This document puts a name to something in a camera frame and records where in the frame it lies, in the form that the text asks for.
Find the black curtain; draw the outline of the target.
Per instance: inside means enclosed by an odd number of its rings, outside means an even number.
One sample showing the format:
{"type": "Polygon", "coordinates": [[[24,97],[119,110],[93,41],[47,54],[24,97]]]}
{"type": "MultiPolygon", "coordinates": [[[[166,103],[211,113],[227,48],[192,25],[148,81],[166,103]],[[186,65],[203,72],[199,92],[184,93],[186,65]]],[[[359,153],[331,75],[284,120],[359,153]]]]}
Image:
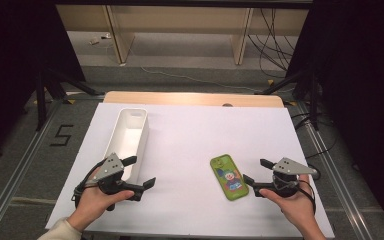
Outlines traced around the black curtain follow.
{"type": "Polygon", "coordinates": [[[51,69],[85,79],[52,0],[0,0],[0,144],[51,69]]]}
{"type": "Polygon", "coordinates": [[[312,0],[289,71],[307,67],[384,210],[384,0],[312,0]]]}

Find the person's right hand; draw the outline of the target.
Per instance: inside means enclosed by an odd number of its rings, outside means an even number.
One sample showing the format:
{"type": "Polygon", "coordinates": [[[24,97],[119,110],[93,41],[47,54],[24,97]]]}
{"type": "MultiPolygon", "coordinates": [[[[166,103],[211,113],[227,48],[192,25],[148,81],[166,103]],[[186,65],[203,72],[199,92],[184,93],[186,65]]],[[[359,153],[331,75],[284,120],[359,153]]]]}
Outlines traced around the person's right hand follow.
{"type": "Polygon", "coordinates": [[[268,189],[261,189],[259,193],[265,198],[276,203],[284,216],[302,233],[306,234],[311,228],[317,227],[314,217],[313,204],[302,192],[283,198],[268,189]]]}

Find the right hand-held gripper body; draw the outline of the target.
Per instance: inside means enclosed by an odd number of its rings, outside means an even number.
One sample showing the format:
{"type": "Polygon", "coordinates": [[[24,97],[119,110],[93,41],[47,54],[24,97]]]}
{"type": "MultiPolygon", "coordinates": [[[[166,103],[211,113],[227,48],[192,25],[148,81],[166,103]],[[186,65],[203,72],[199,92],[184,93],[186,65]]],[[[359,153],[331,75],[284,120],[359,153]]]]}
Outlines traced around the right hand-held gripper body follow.
{"type": "Polygon", "coordinates": [[[259,191],[261,189],[268,189],[279,196],[286,198],[293,196],[299,188],[298,176],[299,175],[317,175],[318,171],[314,168],[303,165],[290,158],[283,157],[272,169],[272,182],[271,183],[256,183],[253,187],[254,193],[257,197],[261,197],[259,191]]]}

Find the black tripod stand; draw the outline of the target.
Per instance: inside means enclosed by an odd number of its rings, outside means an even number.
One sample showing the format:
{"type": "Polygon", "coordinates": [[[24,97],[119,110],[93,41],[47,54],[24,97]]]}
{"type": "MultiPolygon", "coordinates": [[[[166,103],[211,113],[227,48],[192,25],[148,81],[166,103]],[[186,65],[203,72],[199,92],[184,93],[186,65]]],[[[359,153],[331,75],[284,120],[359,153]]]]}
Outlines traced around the black tripod stand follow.
{"type": "Polygon", "coordinates": [[[265,89],[263,91],[255,92],[255,95],[271,95],[275,91],[287,86],[288,84],[295,83],[293,89],[293,97],[295,100],[303,100],[306,95],[309,95],[309,115],[307,119],[313,128],[318,131],[319,126],[317,123],[317,103],[318,103],[318,76],[313,68],[309,67],[304,70],[299,70],[288,77],[285,77],[279,83],[265,89]]]}
{"type": "Polygon", "coordinates": [[[62,82],[66,82],[91,96],[104,95],[104,92],[94,90],[81,81],[78,81],[62,72],[58,72],[50,67],[45,67],[39,72],[36,78],[36,100],[38,111],[37,131],[41,130],[47,121],[45,92],[48,92],[51,97],[56,100],[64,100],[67,97],[66,90],[61,85],[62,82]]]}

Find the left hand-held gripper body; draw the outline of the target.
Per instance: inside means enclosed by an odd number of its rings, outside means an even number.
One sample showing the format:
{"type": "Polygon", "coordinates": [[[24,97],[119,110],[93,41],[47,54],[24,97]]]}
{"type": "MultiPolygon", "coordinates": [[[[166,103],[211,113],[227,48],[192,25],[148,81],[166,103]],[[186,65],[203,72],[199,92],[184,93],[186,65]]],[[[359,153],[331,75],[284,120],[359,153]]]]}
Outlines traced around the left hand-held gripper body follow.
{"type": "Polygon", "coordinates": [[[93,182],[107,195],[113,195],[124,190],[131,190],[134,195],[130,201],[140,201],[144,193],[142,185],[133,176],[132,165],[124,166],[116,153],[110,154],[93,177],[93,182]]]}

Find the person's left hand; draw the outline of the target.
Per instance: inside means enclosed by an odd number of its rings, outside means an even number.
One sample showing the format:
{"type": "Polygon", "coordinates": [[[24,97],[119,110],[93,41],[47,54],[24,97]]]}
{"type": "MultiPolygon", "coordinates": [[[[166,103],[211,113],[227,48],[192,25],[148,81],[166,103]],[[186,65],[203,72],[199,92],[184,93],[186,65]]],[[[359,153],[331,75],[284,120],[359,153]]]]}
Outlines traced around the person's left hand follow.
{"type": "Polygon", "coordinates": [[[109,206],[127,200],[133,195],[134,192],[131,190],[124,190],[117,194],[107,195],[98,187],[86,188],[76,210],[66,219],[66,221],[74,229],[82,232],[98,219],[109,206]]]}

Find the green cartoon phone case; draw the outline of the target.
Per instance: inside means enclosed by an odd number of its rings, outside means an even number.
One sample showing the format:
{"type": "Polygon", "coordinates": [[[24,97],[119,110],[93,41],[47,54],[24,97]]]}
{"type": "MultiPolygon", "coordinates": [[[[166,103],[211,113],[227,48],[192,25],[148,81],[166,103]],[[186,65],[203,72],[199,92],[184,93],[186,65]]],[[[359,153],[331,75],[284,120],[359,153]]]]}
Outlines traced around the green cartoon phone case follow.
{"type": "Polygon", "coordinates": [[[229,201],[235,201],[248,195],[248,187],[230,155],[224,154],[211,159],[210,166],[229,201]]]}

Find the white plastic storage box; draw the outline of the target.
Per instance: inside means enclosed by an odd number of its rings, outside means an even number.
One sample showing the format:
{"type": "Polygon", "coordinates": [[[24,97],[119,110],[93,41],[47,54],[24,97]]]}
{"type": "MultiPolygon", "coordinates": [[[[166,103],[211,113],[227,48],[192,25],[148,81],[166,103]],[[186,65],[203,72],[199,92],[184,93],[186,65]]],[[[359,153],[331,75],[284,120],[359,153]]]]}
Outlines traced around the white plastic storage box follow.
{"type": "Polygon", "coordinates": [[[119,112],[105,157],[115,153],[120,159],[136,156],[137,161],[124,168],[122,180],[137,184],[149,133],[145,109],[125,108],[119,112]]]}

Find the metal floor rail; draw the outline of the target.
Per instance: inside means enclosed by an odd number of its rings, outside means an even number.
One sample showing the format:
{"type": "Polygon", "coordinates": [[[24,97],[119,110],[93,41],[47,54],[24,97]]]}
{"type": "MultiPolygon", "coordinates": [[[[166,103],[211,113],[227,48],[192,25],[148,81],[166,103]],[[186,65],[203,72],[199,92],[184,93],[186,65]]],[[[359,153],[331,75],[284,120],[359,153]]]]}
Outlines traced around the metal floor rail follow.
{"type": "Polygon", "coordinates": [[[17,192],[26,172],[28,171],[41,143],[43,142],[44,137],[48,133],[50,125],[53,122],[55,114],[58,112],[62,105],[61,100],[54,100],[50,106],[49,111],[46,114],[47,119],[43,123],[42,127],[35,132],[32,140],[30,141],[26,151],[24,152],[21,160],[13,171],[9,181],[7,182],[5,188],[0,194],[0,222],[6,213],[8,206],[17,192]]]}
{"type": "Polygon", "coordinates": [[[296,129],[304,129],[309,139],[311,146],[314,148],[314,153],[305,150],[304,155],[307,161],[319,159],[319,163],[323,166],[332,188],[335,191],[338,201],[341,203],[340,209],[346,215],[347,222],[353,229],[353,232],[358,240],[373,240],[373,235],[370,233],[366,220],[362,212],[358,209],[357,203],[351,195],[349,184],[347,184],[341,175],[338,165],[335,163],[330,150],[335,146],[338,137],[335,137],[331,146],[327,146],[320,133],[320,128],[316,131],[307,119],[309,115],[309,107],[304,102],[299,102],[297,111],[300,114],[300,123],[296,125],[296,129]]]}

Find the wooden desk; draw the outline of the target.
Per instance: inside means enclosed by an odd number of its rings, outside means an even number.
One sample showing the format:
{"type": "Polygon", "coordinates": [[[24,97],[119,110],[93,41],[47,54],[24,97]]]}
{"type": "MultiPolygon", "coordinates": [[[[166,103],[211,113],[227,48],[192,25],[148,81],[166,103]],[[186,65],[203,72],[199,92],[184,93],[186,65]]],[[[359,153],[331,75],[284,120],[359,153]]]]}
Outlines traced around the wooden desk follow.
{"type": "Polygon", "coordinates": [[[124,64],[137,33],[222,34],[230,37],[234,62],[242,63],[248,35],[298,36],[306,9],[58,5],[68,31],[108,32],[116,61],[124,64]]]}

